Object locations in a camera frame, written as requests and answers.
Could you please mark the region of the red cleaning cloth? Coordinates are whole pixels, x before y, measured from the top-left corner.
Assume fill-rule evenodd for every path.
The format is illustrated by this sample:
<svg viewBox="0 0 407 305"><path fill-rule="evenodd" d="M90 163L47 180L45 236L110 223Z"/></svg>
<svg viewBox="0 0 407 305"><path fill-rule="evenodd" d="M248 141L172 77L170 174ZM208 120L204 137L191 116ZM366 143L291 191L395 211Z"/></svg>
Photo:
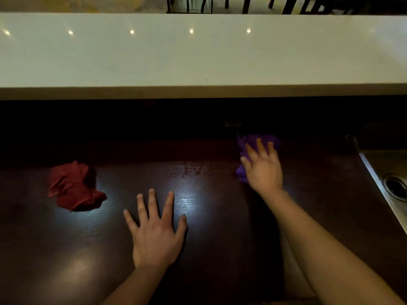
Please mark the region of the red cleaning cloth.
<svg viewBox="0 0 407 305"><path fill-rule="evenodd" d="M96 176L93 167L78 161L52 167L48 195L55 196L57 205L69 211L97 209L107 200L107 195L96 189Z"/></svg>

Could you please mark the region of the stainless steel sink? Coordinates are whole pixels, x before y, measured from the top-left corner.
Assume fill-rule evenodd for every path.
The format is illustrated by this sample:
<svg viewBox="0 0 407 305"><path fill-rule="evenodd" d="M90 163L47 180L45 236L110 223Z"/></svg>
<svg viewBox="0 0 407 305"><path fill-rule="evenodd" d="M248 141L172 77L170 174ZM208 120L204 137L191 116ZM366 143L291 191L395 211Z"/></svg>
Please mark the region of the stainless steel sink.
<svg viewBox="0 0 407 305"><path fill-rule="evenodd" d="M382 184L386 174L398 175L407 182L407 149L361 150L359 156L407 235L407 203L388 194Z"/></svg>

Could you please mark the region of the person's right hand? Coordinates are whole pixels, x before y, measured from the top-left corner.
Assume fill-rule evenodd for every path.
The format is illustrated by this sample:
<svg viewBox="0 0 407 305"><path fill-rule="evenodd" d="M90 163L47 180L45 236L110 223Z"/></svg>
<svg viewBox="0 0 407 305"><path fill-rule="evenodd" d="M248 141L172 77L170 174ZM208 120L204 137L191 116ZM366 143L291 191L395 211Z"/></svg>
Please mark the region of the person's right hand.
<svg viewBox="0 0 407 305"><path fill-rule="evenodd" d="M249 185L263 199L272 200L283 189L282 168L273 143L267 144L269 158L260 158L249 144L246 149L252 162L252 170L247 175Z"/></svg>

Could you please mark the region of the person's left forearm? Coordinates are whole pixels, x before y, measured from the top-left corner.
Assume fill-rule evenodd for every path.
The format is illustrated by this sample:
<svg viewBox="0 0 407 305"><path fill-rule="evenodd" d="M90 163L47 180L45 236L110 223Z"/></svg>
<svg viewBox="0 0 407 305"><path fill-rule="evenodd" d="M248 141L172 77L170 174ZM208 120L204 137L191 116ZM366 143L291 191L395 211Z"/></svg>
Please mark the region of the person's left forearm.
<svg viewBox="0 0 407 305"><path fill-rule="evenodd" d="M165 265L137 267L102 305L148 305L166 270Z"/></svg>

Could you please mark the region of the dark wooden chair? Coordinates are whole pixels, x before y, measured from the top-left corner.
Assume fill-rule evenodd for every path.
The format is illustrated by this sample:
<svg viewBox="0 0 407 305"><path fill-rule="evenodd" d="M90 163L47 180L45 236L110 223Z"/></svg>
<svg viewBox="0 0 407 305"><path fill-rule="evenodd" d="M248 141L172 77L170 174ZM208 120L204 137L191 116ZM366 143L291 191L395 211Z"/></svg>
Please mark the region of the dark wooden chair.
<svg viewBox="0 0 407 305"><path fill-rule="evenodd" d="M293 13L297 0L287 0L282 15ZM340 0L304 0L300 15L330 15Z"/></svg>
<svg viewBox="0 0 407 305"><path fill-rule="evenodd" d="M219 0L214 13L278 15L282 13L286 0Z"/></svg>
<svg viewBox="0 0 407 305"><path fill-rule="evenodd" d="M166 0L167 14L212 14L213 0Z"/></svg>

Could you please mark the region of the person's right forearm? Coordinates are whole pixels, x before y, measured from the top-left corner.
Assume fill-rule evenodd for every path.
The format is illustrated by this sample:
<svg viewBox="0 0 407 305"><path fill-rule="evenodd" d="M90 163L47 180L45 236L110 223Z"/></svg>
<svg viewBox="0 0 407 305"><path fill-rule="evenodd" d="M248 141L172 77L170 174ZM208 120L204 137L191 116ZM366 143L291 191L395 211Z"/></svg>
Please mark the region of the person's right forearm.
<svg viewBox="0 0 407 305"><path fill-rule="evenodd" d="M324 305L407 305L364 261L284 190L257 190L273 212L308 285Z"/></svg>

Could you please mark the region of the person's left hand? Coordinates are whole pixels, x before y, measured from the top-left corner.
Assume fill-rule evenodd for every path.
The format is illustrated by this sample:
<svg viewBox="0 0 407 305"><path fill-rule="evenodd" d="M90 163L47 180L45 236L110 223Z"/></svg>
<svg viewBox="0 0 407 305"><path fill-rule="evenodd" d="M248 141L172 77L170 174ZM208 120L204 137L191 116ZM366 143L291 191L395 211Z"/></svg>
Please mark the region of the person's left hand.
<svg viewBox="0 0 407 305"><path fill-rule="evenodd" d="M135 268L153 264L169 267L178 258L183 243L174 240L173 211L175 195L170 191L166 197L160 219L149 220L148 202L145 204L144 196L137 195L137 210L139 217L138 231L132 235L133 262Z"/></svg>

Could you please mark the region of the round sink drain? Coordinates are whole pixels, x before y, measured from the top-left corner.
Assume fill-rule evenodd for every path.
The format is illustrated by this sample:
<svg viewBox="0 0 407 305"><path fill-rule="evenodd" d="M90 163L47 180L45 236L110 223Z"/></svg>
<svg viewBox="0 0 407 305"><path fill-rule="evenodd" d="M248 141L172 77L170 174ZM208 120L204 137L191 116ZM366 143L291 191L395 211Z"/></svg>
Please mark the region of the round sink drain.
<svg viewBox="0 0 407 305"><path fill-rule="evenodd" d="M407 182L395 174L386 174L383 177L382 184L395 199L407 203Z"/></svg>

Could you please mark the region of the purple cleaning cloth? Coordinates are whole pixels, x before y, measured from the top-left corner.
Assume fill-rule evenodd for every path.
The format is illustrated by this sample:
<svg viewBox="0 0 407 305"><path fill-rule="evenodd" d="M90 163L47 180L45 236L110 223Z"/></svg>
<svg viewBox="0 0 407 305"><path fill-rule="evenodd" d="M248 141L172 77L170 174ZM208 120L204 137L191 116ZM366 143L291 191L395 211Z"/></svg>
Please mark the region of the purple cleaning cloth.
<svg viewBox="0 0 407 305"><path fill-rule="evenodd" d="M273 134L246 134L244 136L238 134L237 145L240 157L246 157L247 159L249 159L246 144L249 144L253 150L258 150L256 142L257 139L262 140L262 144L265 148L267 148L268 143L273 143L273 147L275 150L279 150L279 148L282 146L281 140ZM249 184L243 164L240 164L240 166L237 168L236 175L242 183Z"/></svg>

